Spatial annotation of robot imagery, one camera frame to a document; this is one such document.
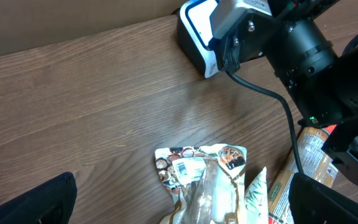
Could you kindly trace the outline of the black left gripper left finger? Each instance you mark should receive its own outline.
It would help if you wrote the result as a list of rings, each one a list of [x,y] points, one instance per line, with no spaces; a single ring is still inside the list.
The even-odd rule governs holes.
[[[67,224],[76,196],[74,175],[64,172],[0,205],[0,224]]]

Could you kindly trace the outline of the white brown snack pouch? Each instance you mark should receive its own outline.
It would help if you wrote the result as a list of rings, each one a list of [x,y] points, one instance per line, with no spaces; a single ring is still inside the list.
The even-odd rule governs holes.
[[[161,222],[245,223],[246,159],[246,148],[229,144],[155,150],[160,181],[175,206]]]

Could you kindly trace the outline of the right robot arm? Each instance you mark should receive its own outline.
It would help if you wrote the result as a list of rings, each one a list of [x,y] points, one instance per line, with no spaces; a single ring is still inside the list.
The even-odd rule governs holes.
[[[358,186],[358,34],[337,55],[315,24],[332,1],[220,1],[210,15],[218,69],[233,77],[256,53],[268,59],[303,127],[334,126],[323,151]]]

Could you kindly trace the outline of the white tube gold cap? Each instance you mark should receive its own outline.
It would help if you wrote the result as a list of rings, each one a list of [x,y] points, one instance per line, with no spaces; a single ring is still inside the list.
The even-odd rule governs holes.
[[[264,167],[246,190],[247,224],[268,224],[267,168]]]

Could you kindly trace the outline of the orange biscuit package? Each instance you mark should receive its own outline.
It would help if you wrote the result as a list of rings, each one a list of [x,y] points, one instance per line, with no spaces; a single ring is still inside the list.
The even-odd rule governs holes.
[[[323,129],[303,128],[297,146],[304,173],[319,183],[332,187],[338,169],[332,159],[321,148],[333,132],[335,125]],[[294,224],[288,200],[291,180],[298,172],[295,157],[290,153],[268,192],[268,223]]]

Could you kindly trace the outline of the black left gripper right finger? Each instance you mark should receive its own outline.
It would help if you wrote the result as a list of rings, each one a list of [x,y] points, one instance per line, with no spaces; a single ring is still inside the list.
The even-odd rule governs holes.
[[[295,224],[358,224],[358,203],[296,173],[288,195]]]

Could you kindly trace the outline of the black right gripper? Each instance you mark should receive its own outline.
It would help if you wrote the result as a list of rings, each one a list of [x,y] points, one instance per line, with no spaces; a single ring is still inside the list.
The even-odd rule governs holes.
[[[278,29],[278,19],[251,9],[243,14],[222,39],[214,37],[208,47],[214,51],[218,70],[236,72],[240,64],[262,50],[262,46]]]

